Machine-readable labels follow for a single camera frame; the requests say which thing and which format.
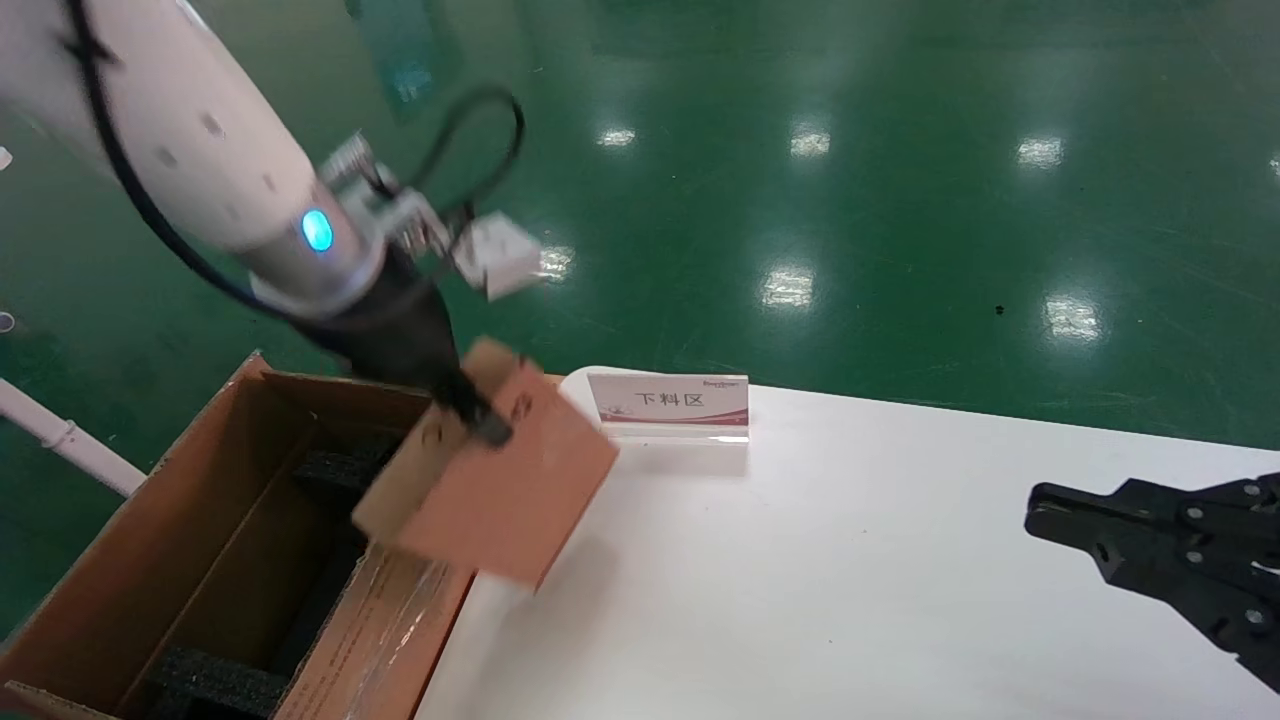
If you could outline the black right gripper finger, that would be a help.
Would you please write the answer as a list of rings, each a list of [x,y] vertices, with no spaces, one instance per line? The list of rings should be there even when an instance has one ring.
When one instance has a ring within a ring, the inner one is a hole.
[[[1132,478],[1110,495],[1039,483],[1028,500],[1027,532],[1102,562],[1123,548],[1277,552],[1277,477],[1260,475],[1201,489]]]
[[[1277,579],[1260,569],[1215,562],[1202,550],[1091,547],[1115,588],[1167,605],[1215,648],[1279,692]]]

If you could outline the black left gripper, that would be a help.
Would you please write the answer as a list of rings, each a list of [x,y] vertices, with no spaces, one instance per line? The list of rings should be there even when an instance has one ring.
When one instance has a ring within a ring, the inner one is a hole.
[[[489,447],[506,446],[513,434],[461,370],[442,292],[396,246],[364,297],[330,319],[301,322],[298,332],[360,379],[430,392]]]

